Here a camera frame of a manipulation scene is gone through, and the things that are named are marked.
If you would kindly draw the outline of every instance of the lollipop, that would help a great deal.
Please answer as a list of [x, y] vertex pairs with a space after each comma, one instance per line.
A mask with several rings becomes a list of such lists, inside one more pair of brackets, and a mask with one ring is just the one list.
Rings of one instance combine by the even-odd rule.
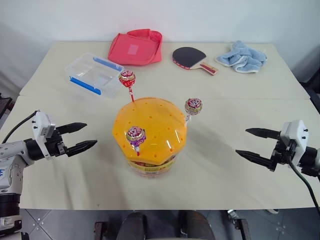
[[126, 133], [126, 139], [129, 143], [134, 146], [136, 151], [136, 155], [140, 155], [140, 144], [142, 144], [146, 140], [146, 132], [144, 129], [138, 126], [132, 126]]
[[129, 94], [131, 96], [132, 102], [134, 102], [134, 94], [132, 93], [132, 86], [135, 84], [136, 76], [132, 71], [125, 70], [119, 75], [120, 82], [127, 88], [129, 88]]
[[184, 109], [187, 113], [185, 121], [188, 122], [191, 116], [197, 115], [202, 109], [202, 102], [199, 98], [189, 98], [185, 101]]

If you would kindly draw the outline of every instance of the black cable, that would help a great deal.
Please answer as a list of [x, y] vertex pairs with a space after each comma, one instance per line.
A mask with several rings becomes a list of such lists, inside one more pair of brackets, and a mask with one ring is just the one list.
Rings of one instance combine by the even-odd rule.
[[319, 208], [317, 199], [315, 197], [314, 191], [312, 190], [309, 182], [304, 178], [304, 176], [301, 175], [300, 172], [298, 172], [298, 170], [296, 169], [295, 165], [291, 161], [291, 156], [290, 155], [286, 155], [286, 160], [287, 160], [288, 164], [290, 165], [290, 167], [292, 168], [292, 170], [294, 171], [294, 173], [304, 182], [304, 184], [308, 188], [310, 196], [311, 196], [312, 201], [314, 203], [314, 206], [315, 206], [315, 208], [316, 208], [316, 210], [317, 210], [317, 212], [319, 214], [319, 217], [320, 217], [320, 208]]
[[20, 127], [22, 124], [24, 124], [26, 121], [28, 121], [29, 119], [34, 117], [37, 112], [38, 112], [38, 110], [34, 111], [34, 113], [32, 113], [30, 116], [28, 116], [27, 118], [25, 118], [24, 120], [19, 122], [14, 128], [12, 128], [12, 130], [7, 134], [7, 136], [5, 136], [4, 140], [2, 141], [2, 144], [5, 144], [8, 140], [8, 138], [10, 138], [11, 134], [13, 134], [14, 131], [17, 130], [17, 128]]

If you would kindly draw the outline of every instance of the pink bag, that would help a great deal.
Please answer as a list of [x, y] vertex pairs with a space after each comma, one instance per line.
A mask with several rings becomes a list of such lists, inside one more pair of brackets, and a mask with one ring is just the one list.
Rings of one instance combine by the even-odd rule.
[[119, 33], [112, 41], [108, 59], [120, 65], [147, 65], [161, 61], [162, 34], [150, 29]]

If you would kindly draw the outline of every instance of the gray floor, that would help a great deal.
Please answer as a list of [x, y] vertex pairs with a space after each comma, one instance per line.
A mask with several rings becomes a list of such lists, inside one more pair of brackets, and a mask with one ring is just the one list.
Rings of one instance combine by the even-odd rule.
[[[22, 209], [22, 231], [30, 240], [93, 240], [94, 224], [108, 221], [109, 237], [116, 236], [122, 220], [132, 211]], [[175, 237], [178, 210], [144, 210], [151, 238]], [[201, 210], [216, 240], [241, 240], [241, 234], [225, 218], [224, 211]], [[279, 214], [265, 210], [238, 210], [247, 219], [252, 240], [319, 240], [320, 220], [314, 208], [281, 209]]]

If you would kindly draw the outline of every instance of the light blue cloth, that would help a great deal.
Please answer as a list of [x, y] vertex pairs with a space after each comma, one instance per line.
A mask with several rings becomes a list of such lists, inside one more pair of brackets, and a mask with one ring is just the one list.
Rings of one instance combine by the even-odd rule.
[[230, 52], [215, 60], [226, 67], [232, 67], [238, 73], [246, 74], [257, 73], [268, 59], [264, 53], [247, 47], [242, 41], [236, 41]]

